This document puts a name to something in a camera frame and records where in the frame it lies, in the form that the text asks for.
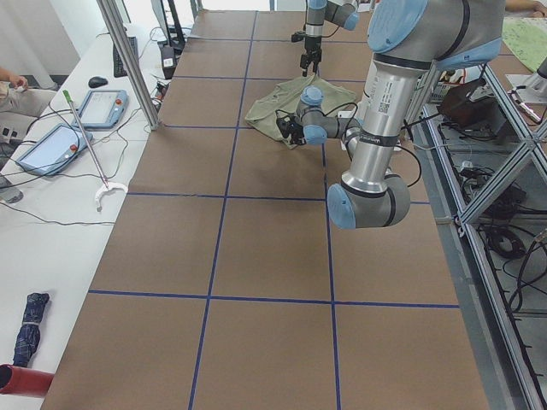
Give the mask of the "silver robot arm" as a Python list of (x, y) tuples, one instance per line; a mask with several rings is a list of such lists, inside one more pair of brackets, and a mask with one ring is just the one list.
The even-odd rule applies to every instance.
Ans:
[(294, 144), (340, 139), (351, 164), (326, 194), (341, 229), (393, 226), (409, 211), (409, 188), (388, 170), (419, 77), (430, 67), (459, 69), (494, 59), (501, 48), (503, 1), (382, 1), (368, 26), (371, 66), (363, 113), (327, 116), (323, 93), (307, 86), (286, 130)]
[(323, 27), (326, 22), (347, 31), (353, 31), (359, 22), (358, 1), (343, 1), (335, 3), (327, 0), (312, 0), (306, 2), (306, 15), (303, 30), (291, 35), (293, 43), (303, 41), (304, 52), (300, 58), (300, 68), (303, 77), (308, 75), (309, 66), (317, 73), (322, 58), (321, 43), (325, 37)]

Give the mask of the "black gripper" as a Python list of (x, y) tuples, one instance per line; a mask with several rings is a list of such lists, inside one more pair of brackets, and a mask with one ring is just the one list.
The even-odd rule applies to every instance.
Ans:
[(322, 36), (305, 36), (304, 37), (304, 52), (300, 59), (300, 68), (302, 76), (308, 76), (309, 62), (312, 60), (313, 74), (317, 74), (321, 63), (321, 43)]
[(285, 143), (287, 145), (296, 144), (298, 146), (303, 146), (306, 144), (306, 140), (303, 135), (303, 127), (299, 125), (298, 123), (296, 123), (296, 121), (294, 121), (294, 123), (295, 123), (295, 130), (292, 134), (289, 134), (288, 136), (284, 138)]

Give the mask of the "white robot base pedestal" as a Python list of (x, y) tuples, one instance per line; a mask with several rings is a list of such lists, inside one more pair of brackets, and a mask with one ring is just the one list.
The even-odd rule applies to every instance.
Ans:
[(340, 111), (337, 120), (340, 125), (340, 143), (349, 155), (353, 155), (362, 136), (362, 124), (354, 118), (354, 110)]

